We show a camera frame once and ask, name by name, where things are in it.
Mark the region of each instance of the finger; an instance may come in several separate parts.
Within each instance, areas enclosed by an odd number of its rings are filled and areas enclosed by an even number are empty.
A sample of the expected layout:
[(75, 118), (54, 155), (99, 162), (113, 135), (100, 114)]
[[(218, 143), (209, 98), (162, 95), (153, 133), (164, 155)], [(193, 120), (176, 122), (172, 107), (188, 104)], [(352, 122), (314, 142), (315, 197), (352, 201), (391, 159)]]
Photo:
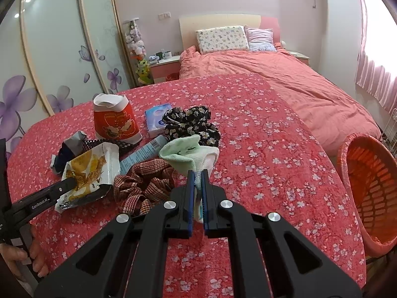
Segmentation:
[(10, 257), (13, 256), (14, 250), (10, 250), (9, 248), (13, 248), (12, 246), (9, 246), (7, 244), (0, 244), (0, 253), (3, 256), (5, 263), (9, 267), (10, 271), (21, 281), (24, 281), (24, 278), (19, 271), (17, 265), (15, 264), (14, 260), (10, 260)]
[(33, 238), (37, 237), (37, 228), (34, 225), (30, 226), (30, 232), (32, 233)]
[(0, 252), (4, 260), (8, 261), (22, 261), (27, 258), (24, 250), (7, 244), (0, 245)]
[(49, 270), (48, 270), (48, 266), (47, 264), (44, 264), (44, 266), (41, 268), (41, 270), (39, 271), (39, 273), (37, 274), (39, 278), (45, 277), (46, 275), (48, 275)]
[(46, 264), (44, 252), (40, 252), (32, 263), (33, 271), (39, 272)]
[(30, 257), (32, 259), (35, 259), (40, 252), (41, 252), (40, 243), (38, 242), (38, 240), (33, 240), (29, 248)]

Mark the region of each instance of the pink curtain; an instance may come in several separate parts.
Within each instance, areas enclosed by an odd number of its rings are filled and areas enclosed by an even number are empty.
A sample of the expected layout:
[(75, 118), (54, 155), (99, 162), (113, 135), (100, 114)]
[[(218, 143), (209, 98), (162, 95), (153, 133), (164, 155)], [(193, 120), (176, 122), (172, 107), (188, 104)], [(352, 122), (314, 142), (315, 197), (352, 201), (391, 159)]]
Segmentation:
[(356, 83), (388, 112), (397, 107), (397, 24), (382, 0), (360, 0), (361, 47)]

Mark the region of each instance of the red trash bin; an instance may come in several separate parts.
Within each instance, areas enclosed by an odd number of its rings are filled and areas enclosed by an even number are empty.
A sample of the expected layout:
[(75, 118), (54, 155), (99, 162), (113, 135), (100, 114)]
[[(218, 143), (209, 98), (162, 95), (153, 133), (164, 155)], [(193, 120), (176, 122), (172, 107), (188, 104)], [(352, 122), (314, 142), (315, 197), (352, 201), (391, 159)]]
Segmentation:
[(169, 82), (172, 80), (178, 80), (179, 79), (179, 73), (172, 73), (166, 76), (165, 81)]

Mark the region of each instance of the crumpled foil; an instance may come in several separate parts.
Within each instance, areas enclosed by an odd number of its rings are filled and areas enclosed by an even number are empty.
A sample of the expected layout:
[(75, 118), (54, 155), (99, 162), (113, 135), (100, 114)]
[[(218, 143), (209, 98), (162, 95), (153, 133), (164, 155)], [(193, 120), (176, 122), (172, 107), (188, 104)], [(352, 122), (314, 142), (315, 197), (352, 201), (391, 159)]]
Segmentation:
[(74, 177), (77, 187), (62, 195), (55, 210), (62, 213), (68, 208), (75, 207), (73, 201), (91, 194), (100, 185), (112, 185), (114, 177), (120, 174), (118, 145), (104, 142), (91, 150), (84, 152), (66, 164), (62, 180)]

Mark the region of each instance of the pink pillow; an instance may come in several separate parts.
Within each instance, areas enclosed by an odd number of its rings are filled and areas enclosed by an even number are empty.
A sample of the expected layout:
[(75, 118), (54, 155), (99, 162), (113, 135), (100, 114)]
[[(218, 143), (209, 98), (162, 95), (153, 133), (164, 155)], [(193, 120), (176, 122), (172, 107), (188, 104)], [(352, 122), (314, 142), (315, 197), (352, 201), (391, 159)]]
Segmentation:
[(259, 48), (263, 44), (273, 45), (273, 30), (272, 29), (255, 29), (244, 26), (245, 34), (247, 35), (248, 45), (251, 49)]

